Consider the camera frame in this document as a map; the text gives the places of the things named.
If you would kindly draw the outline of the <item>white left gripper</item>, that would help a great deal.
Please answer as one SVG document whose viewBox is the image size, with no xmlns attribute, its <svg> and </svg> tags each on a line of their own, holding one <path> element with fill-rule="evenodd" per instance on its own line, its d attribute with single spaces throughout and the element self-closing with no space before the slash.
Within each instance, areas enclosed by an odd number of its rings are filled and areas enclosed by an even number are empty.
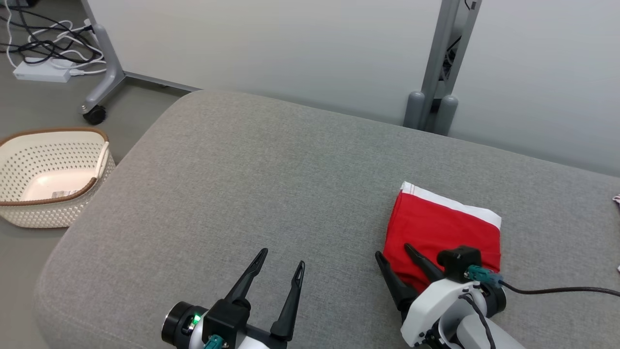
<svg viewBox="0 0 620 349">
<path fill-rule="evenodd" d="M 251 307 L 246 296 L 255 276 L 261 272 L 267 254 L 268 248 L 262 248 L 259 251 L 230 292 L 225 296 L 224 300 L 226 302 L 242 307 Z M 304 261 L 298 263 L 285 304 L 282 307 L 279 318 L 272 323 L 270 331 L 246 325 L 235 335 L 233 349 L 287 349 L 288 343 L 293 339 L 295 330 L 305 267 Z"/>
</svg>

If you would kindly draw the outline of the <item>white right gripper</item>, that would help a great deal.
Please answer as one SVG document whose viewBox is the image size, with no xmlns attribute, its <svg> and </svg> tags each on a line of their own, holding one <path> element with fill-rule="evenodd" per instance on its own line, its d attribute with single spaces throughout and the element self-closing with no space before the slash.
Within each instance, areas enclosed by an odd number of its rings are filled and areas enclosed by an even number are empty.
<svg viewBox="0 0 620 349">
<path fill-rule="evenodd" d="M 416 343 L 421 343 L 420 334 L 429 331 L 434 323 L 459 300 L 459 296 L 470 294 L 474 286 L 480 283 L 469 281 L 461 284 L 443 280 L 444 274 L 435 263 L 409 243 L 404 245 L 404 249 L 414 265 L 431 283 L 420 296 L 411 285 L 397 276 L 381 251 L 375 252 L 375 259 L 397 310 L 409 311 L 401 327 L 401 334 L 407 345 L 413 347 Z"/>
</svg>

